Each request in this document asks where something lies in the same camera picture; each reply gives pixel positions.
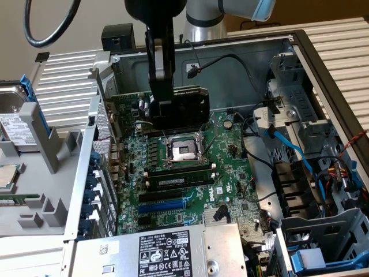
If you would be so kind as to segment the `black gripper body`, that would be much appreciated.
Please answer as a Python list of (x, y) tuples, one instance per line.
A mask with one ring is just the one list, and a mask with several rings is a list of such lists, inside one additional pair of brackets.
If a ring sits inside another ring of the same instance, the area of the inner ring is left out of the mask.
[(153, 32), (164, 32), (172, 19), (185, 8), (187, 1), (125, 0), (125, 8), (132, 18), (145, 24)]

